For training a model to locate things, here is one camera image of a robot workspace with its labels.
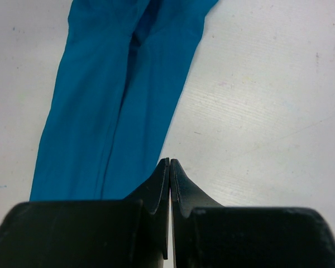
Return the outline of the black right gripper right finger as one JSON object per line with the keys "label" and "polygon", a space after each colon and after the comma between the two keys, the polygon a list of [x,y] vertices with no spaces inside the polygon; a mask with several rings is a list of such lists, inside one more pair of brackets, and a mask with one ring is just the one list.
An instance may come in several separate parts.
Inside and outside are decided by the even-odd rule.
{"label": "black right gripper right finger", "polygon": [[324,218],[303,207],[225,207],[170,163],[175,267],[335,267]]}

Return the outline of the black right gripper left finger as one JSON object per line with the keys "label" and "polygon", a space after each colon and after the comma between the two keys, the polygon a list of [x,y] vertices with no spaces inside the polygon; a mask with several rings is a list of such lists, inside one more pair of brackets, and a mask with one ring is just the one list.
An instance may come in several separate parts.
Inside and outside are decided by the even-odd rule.
{"label": "black right gripper left finger", "polygon": [[0,225],[0,267],[162,267],[169,159],[120,200],[25,202]]}

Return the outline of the blue t shirt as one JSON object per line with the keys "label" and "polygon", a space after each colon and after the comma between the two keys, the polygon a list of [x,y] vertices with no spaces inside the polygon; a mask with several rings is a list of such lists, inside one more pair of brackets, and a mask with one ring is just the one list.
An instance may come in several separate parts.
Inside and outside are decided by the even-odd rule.
{"label": "blue t shirt", "polygon": [[30,201],[122,199],[153,172],[215,1],[73,1]]}

